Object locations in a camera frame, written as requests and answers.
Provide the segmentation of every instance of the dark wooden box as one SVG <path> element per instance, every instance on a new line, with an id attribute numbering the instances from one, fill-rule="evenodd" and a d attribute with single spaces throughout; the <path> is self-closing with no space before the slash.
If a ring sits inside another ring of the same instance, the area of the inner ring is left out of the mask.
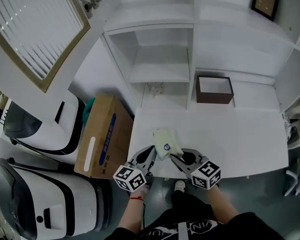
<path id="1" fill-rule="evenodd" d="M 229 104 L 234 97 L 229 77 L 198 75 L 195 90 L 197 103 Z"/>

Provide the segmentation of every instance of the white door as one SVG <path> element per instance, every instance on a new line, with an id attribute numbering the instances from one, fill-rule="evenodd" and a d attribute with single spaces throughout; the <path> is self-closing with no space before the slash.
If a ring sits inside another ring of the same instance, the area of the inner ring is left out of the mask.
<path id="1" fill-rule="evenodd" d="M 101 0 L 88 19 L 80 1 L 0 0 L 0 90 L 46 123 L 115 7 Z"/>

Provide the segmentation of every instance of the red bracelet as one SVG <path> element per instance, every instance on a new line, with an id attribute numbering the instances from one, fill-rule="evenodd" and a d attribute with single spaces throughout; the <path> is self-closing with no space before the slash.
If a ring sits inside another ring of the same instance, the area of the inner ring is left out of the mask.
<path id="1" fill-rule="evenodd" d="M 138 196 L 138 197 L 130 197 L 130 199 L 135 199 L 135 200 L 141 200 L 141 201 L 143 201 L 143 199 L 142 199 L 141 196 Z"/>

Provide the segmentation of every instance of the white countertop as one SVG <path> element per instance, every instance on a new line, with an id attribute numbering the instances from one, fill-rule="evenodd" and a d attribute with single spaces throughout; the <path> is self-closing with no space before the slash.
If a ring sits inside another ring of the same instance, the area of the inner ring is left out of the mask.
<path id="1" fill-rule="evenodd" d="M 154 145 L 156 128 L 174 129 L 181 148 L 196 149 L 221 168 L 223 178 L 242 177 L 288 166 L 288 149 L 282 115 L 278 111 L 235 108 L 233 102 L 201 104 L 189 110 L 138 108 L 127 160 L 140 149 Z M 185 179 L 170 159 L 156 158 L 155 177 Z"/>

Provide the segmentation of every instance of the shoe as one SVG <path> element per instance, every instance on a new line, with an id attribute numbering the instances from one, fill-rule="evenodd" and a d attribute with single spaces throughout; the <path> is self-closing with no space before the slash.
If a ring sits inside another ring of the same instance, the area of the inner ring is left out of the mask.
<path id="1" fill-rule="evenodd" d="M 181 191 L 182 193 L 185 192 L 186 184 L 183 180 L 178 180 L 174 185 L 174 191 Z"/>

